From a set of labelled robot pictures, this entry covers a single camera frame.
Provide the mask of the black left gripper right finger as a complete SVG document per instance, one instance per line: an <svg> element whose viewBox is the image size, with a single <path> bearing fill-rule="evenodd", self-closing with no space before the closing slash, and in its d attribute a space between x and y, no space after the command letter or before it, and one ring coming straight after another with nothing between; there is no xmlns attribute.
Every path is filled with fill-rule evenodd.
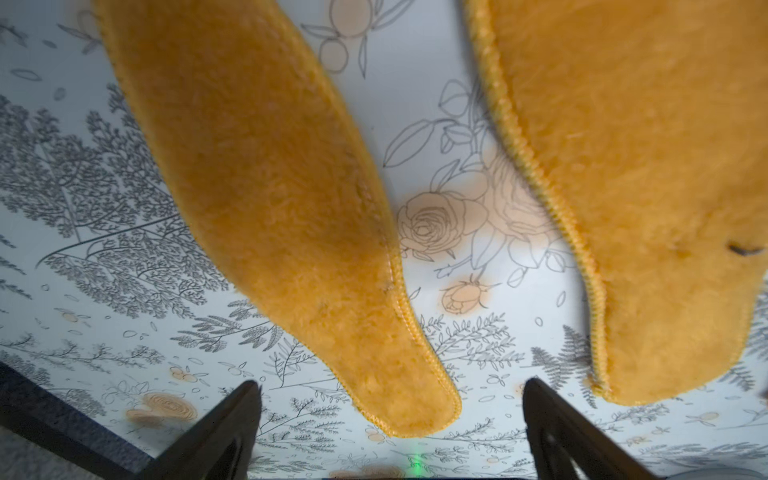
<svg viewBox="0 0 768 480"><path fill-rule="evenodd" d="M540 479L655 477L542 380L525 383L522 407Z"/></svg>

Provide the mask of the orange fleece insole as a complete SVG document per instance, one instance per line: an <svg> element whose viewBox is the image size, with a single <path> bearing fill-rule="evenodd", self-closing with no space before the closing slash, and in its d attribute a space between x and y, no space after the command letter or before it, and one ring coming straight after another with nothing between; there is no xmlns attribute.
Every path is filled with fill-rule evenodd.
<svg viewBox="0 0 768 480"><path fill-rule="evenodd" d="M593 382L648 404L741 357L767 270L763 1L469 1L497 133L588 292Z"/></svg>
<svg viewBox="0 0 768 480"><path fill-rule="evenodd" d="M461 399L406 294L386 192L355 121L274 1L98 1L115 76L219 271L388 435Z"/></svg>

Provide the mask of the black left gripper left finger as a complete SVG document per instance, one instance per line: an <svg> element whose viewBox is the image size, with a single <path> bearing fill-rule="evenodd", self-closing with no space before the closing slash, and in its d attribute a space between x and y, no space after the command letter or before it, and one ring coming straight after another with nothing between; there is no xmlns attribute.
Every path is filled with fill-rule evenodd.
<svg viewBox="0 0 768 480"><path fill-rule="evenodd" d="M261 388L245 381L134 477L245 480L261 414Z"/></svg>

